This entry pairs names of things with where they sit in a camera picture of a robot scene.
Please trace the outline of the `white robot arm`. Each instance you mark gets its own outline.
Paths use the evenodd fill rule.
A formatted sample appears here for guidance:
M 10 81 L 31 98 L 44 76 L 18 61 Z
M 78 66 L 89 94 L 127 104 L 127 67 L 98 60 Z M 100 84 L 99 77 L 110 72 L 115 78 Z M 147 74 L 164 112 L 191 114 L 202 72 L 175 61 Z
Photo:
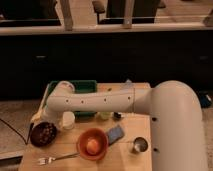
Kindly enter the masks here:
M 154 88 L 76 94 L 61 81 L 48 96 L 41 118 L 59 124 L 65 112 L 94 111 L 150 116 L 153 171 L 208 171 L 202 110 L 196 93 L 179 81 Z

